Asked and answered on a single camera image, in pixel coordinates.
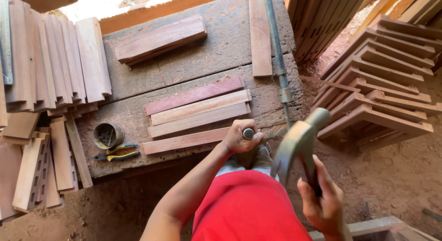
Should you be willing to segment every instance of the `pliers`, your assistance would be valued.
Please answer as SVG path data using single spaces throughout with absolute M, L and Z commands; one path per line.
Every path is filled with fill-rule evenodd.
M 121 156 L 113 155 L 113 153 L 116 152 L 117 150 L 120 150 L 123 148 L 136 147 L 136 146 L 138 146 L 137 143 L 120 144 L 115 148 L 106 149 L 105 154 L 98 154 L 98 155 L 92 157 L 91 160 L 92 161 L 100 161 L 100 160 L 118 161 L 118 160 L 124 160 L 127 158 L 131 158 L 131 157 L 137 156 L 138 154 L 140 154 L 140 152 L 135 151 L 135 152 L 121 155 Z

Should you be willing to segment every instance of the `metal pipe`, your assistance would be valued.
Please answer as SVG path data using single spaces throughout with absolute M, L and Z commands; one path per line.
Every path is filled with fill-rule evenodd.
M 267 18 L 270 26 L 270 38 L 273 44 L 273 53 L 275 54 L 278 63 L 279 76 L 279 95 L 281 97 L 282 106 L 284 107 L 285 119 L 287 127 L 292 126 L 289 114 L 288 103 L 292 101 L 292 93 L 290 92 L 289 81 L 287 80 L 287 70 L 284 65 L 284 58 L 282 57 L 281 42 L 279 41 L 278 27 L 276 26 L 276 17 L 273 9 L 272 0 L 264 0 L 266 5 Z

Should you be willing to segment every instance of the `red shirt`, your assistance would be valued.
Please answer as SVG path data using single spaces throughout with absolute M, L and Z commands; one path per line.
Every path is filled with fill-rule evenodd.
M 284 187 L 243 170 L 216 177 L 195 212 L 193 241 L 312 241 Z

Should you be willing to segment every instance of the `hammer head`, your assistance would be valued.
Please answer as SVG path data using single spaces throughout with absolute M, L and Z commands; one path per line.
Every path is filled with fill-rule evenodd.
M 324 108 L 316 108 L 314 112 L 303 122 L 297 121 L 284 136 L 279 145 L 273 167 L 270 174 L 279 176 L 279 181 L 285 187 L 289 169 L 296 157 L 304 166 L 305 175 L 310 186 L 313 187 L 317 196 L 321 191 L 317 182 L 316 166 L 313 161 L 313 143 L 315 134 L 331 118 L 330 112 Z

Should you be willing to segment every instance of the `wooden workbench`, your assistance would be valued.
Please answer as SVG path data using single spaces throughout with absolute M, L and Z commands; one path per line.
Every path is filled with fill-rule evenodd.
M 294 91 L 302 88 L 302 84 L 292 55 L 295 50 L 293 31 L 284 1 L 274 0 L 273 5 L 289 84 Z M 207 38 L 141 63 L 132 70 L 115 59 L 113 46 L 116 42 L 198 13 L 204 19 Z M 92 133 L 98 124 L 120 124 L 125 132 L 126 143 L 141 144 L 152 141 L 148 136 L 149 121 L 143 112 L 144 104 L 238 75 L 244 78 L 245 88 L 250 89 L 253 98 L 252 114 L 243 118 L 253 117 L 268 137 L 278 135 L 281 133 L 281 127 L 284 127 L 285 117 L 279 100 L 277 76 L 257 79 L 252 76 L 248 0 L 213 1 L 105 35 L 103 41 L 112 83 L 112 96 L 102 103 L 98 111 L 86 114 L 77 122 L 86 157 L 102 152 L 92 142 Z M 276 74 L 274 59 L 273 74 Z M 293 94 L 293 102 L 290 103 L 292 121 L 297 120 L 301 113 L 301 99 L 302 91 Z M 231 123 L 232 120 L 217 122 L 163 138 L 227 127 Z M 97 178 L 129 168 L 200 153 L 212 149 L 213 146 L 214 144 L 210 144 L 147 156 L 140 155 L 121 162 L 87 162 L 92 177 Z

